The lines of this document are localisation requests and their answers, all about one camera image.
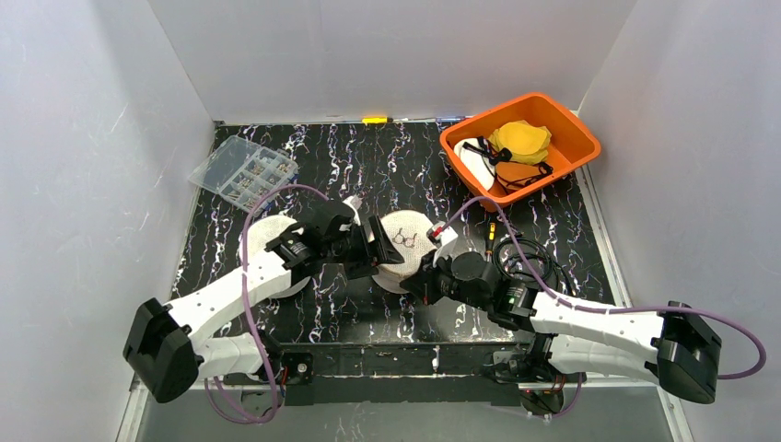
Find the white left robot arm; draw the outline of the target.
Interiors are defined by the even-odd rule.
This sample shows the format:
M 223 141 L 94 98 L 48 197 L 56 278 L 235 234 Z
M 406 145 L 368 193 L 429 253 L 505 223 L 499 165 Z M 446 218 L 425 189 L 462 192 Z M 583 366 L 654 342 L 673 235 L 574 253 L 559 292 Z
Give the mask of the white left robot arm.
M 356 279 L 404 261 L 377 216 L 363 227 L 352 205 L 334 200 L 306 221 L 268 216 L 248 235 L 241 242 L 246 263 L 187 296 L 137 308 L 122 356 L 157 402 L 179 398 L 199 380 L 261 370 L 266 358 L 250 334 L 215 336 L 246 308 L 294 295 L 325 264 L 340 264 Z

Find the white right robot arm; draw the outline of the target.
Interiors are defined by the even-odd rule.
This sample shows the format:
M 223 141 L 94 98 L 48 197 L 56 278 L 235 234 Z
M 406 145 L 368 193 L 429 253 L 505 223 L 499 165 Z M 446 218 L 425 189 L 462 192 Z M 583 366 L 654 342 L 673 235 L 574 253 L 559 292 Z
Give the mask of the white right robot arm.
M 627 312 L 548 294 L 503 274 L 476 252 L 456 258 L 430 252 L 400 286 L 426 304 L 448 297 L 484 311 L 505 329 L 533 333 L 527 366 L 548 366 L 563 375 L 641 379 L 694 403 L 716 399 L 721 338 L 684 304 L 673 302 L 661 312 Z

